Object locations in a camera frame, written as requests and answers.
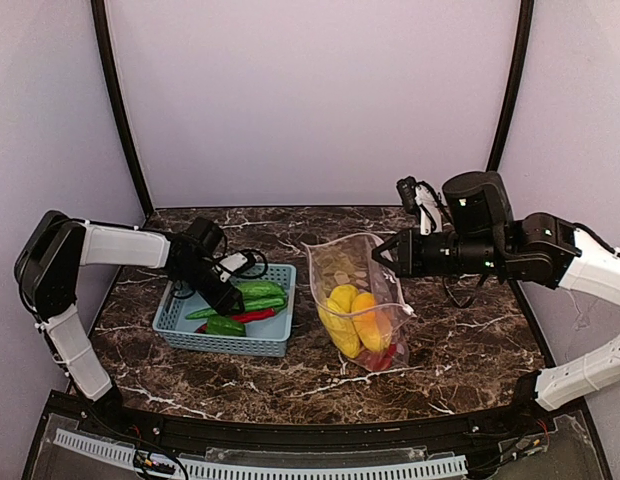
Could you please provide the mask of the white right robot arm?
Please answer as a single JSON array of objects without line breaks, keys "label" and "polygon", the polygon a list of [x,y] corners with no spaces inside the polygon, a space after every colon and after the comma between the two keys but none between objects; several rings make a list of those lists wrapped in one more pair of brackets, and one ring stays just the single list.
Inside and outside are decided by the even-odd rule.
[{"label": "white right robot arm", "polygon": [[[404,229],[373,252],[398,278],[474,274],[577,291],[620,306],[620,250],[589,227],[537,212],[517,220],[495,171],[459,174],[442,187],[450,232]],[[519,378],[513,402],[554,411],[620,382],[620,333],[558,367]]]}]

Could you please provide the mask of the orange yellow toy mango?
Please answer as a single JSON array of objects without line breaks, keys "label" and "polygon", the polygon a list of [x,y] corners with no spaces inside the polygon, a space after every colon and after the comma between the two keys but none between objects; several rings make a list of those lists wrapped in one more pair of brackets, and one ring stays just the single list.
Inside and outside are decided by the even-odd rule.
[{"label": "orange yellow toy mango", "polygon": [[355,330],[364,347],[371,352],[386,350],[392,340],[392,323],[381,309],[376,309],[377,302],[370,292],[360,293],[352,305],[352,318]]}]

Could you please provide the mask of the clear zip top bag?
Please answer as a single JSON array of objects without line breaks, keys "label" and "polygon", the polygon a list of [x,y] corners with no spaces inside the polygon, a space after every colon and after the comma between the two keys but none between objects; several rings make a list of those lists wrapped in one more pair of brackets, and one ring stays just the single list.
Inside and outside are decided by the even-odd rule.
[{"label": "clear zip top bag", "polygon": [[371,373],[409,363],[403,326],[414,318],[400,281],[372,258],[381,244],[375,234],[355,233],[305,246],[322,325],[343,356]]}]

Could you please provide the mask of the green toy bell pepper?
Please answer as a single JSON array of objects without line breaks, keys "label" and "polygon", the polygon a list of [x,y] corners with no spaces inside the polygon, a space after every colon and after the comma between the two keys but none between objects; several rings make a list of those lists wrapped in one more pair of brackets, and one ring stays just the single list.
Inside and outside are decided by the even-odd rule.
[{"label": "green toy bell pepper", "polygon": [[232,318],[215,315],[207,319],[205,333],[209,335],[245,337],[246,327],[243,323]]}]

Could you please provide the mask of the green toy chili pepper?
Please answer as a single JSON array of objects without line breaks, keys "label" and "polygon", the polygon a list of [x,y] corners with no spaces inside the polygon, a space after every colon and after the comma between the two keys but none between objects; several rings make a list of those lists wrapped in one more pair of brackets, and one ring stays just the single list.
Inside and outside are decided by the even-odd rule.
[{"label": "green toy chili pepper", "polygon": [[269,308],[280,308],[285,307],[287,304],[286,297],[269,297],[269,298],[259,298],[253,300],[244,300],[242,306],[233,306],[228,311],[223,313],[219,313],[213,308],[205,308],[200,309],[194,312],[191,312],[185,316],[186,320],[199,320],[208,318],[214,315],[221,316],[235,316],[245,313],[251,313],[255,311],[261,311]]}]

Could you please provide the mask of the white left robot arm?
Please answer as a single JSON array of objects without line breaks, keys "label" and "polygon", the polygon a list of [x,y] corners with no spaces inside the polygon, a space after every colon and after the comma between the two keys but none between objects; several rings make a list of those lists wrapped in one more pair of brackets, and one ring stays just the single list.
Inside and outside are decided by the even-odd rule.
[{"label": "white left robot arm", "polygon": [[163,272],[224,315],[245,310],[231,279],[254,264],[248,252],[220,255],[223,229],[196,218],[185,230],[168,232],[139,226],[72,218],[46,211],[14,264],[22,304],[33,316],[56,361],[75,389],[92,402],[112,395],[106,371],[81,318],[80,296],[92,270],[117,275],[125,267]]}]

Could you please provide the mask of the red toy lychee bunch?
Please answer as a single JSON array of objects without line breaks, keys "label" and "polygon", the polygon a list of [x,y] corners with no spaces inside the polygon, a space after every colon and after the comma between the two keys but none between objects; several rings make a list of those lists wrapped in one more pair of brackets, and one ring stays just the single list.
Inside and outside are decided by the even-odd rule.
[{"label": "red toy lychee bunch", "polygon": [[378,353],[363,350],[356,357],[355,362],[368,372],[385,371],[391,367],[395,353],[395,344],[391,344],[386,350]]}]

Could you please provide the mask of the green toy bitter gourd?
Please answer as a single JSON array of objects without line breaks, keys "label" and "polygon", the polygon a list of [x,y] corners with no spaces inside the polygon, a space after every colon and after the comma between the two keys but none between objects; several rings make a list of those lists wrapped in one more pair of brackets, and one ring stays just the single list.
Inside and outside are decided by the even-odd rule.
[{"label": "green toy bitter gourd", "polygon": [[236,285],[244,300],[285,298],[286,291],[277,283],[267,280],[241,282]]}]

